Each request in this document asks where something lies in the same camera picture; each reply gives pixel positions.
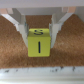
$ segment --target brown surface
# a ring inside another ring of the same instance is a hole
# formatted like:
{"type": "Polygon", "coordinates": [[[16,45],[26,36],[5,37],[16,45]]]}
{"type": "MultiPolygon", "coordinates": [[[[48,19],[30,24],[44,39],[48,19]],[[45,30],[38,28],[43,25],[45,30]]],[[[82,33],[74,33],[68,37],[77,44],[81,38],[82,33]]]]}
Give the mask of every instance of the brown surface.
{"type": "MultiPolygon", "coordinates": [[[[51,16],[27,16],[30,27],[48,27],[51,16]]],[[[72,15],[58,33],[50,57],[29,58],[13,24],[0,16],[0,68],[84,65],[84,23],[72,15]]]]}

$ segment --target yellow-green block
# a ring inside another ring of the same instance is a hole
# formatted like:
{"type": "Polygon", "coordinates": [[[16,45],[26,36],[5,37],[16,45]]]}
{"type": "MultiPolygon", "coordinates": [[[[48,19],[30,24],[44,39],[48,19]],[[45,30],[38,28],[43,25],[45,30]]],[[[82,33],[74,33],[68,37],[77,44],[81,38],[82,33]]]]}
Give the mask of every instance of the yellow-green block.
{"type": "Polygon", "coordinates": [[[49,29],[29,29],[28,56],[47,57],[50,55],[49,29]]]}

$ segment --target brown carpet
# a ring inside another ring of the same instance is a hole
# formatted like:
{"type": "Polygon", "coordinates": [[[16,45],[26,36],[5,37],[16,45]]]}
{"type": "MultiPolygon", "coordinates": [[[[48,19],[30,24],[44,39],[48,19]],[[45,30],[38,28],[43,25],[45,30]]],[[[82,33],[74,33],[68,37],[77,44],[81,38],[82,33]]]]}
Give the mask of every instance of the brown carpet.
{"type": "MultiPolygon", "coordinates": [[[[51,16],[27,16],[29,27],[47,28],[51,16]]],[[[72,15],[58,33],[50,57],[28,57],[16,28],[0,16],[0,68],[84,66],[84,23],[72,15]]]]}

